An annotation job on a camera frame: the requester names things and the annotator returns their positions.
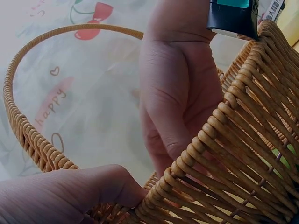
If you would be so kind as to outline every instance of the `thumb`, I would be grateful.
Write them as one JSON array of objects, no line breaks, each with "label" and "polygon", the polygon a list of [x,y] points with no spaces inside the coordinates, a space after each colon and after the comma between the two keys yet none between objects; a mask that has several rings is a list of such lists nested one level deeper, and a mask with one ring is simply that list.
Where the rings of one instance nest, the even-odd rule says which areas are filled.
[{"label": "thumb", "polygon": [[176,160],[191,142],[191,135],[183,121],[181,108],[171,102],[156,104],[149,115],[161,136],[168,155]]},{"label": "thumb", "polygon": [[122,166],[108,165],[80,170],[86,183],[89,203],[83,208],[86,212],[98,203],[119,203],[126,207],[136,207],[146,196],[142,188]]}]

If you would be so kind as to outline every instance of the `knuckle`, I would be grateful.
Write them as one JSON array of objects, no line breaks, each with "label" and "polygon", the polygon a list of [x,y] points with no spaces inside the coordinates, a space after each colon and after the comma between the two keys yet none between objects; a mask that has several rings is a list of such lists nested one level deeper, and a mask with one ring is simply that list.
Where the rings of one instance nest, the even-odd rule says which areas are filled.
[{"label": "knuckle", "polygon": [[162,143],[161,136],[159,135],[159,132],[156,129],[145,131],[143,138],[146,146],[150,148],[159,147]]},{"label": "knuckle", "polygon": [[181,153],[185,150],[185,146],[175,140],[168,140],[165,145],[168,154],[171,158],[178,158]]}]

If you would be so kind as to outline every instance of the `red cherry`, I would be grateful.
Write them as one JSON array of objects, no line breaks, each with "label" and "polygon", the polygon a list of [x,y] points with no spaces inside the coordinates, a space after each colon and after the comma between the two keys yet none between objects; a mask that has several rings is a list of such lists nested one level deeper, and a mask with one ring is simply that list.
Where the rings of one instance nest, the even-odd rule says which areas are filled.
[{"label": "red cherry", "polygon": [[113,7],[101,2],[98,2],[95,6],[93,20],[103,21],[107,19],[113,11]]},{"label": "red cherry", "polygon": [[[100,23],[97,20],[90,20],[88,23]],[[88,41],[95,38],[100,33],[100,29],[82,29],[75,33],[75,37],[79,40]]]}]

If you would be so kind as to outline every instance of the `woven basket wall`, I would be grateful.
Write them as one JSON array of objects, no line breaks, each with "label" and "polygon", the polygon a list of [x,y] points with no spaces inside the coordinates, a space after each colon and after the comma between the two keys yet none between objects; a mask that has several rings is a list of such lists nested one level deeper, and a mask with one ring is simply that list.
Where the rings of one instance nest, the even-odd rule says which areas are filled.
[{"label": "woven basket wall", "polygon": [[[41,41],[86,28],[122,32],[139,39],[143,36],[138,31],[109,25],[59,28],[24,46],[7,70],[4,98],[11,127],[43,172],[78,167],[19,111],[13,98],[14,74],[24,55]],[[223,103],[164,177],[158,180],[153,174],[144,186],[149,193],[142,203],[134,210],[100,204],[88,212],[91,217],[112,224],[290,222],[299,206],[299,54],[274,23],[264,21],[259,41],[248,42],[228,72],[219,71],[219,75]],[[222,161],[228,171],[209,163],[202,156],[205,151]],[[280,161],[282,157],[288,166]],[[197,163],[217,180],[193,169]]]}]

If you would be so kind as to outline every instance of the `black object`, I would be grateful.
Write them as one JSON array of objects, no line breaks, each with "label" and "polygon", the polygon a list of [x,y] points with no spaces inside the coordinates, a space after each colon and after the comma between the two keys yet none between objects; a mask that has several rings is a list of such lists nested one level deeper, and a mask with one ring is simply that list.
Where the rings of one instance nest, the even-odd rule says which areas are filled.
[{"label": "black object", "polygon": [[257,40],[259,0],[248,0],[248,7],[236,7],[221,4],[220,2],[223,1],[210,0],[207,28],[215,33],[233,37],[240,34]]}]

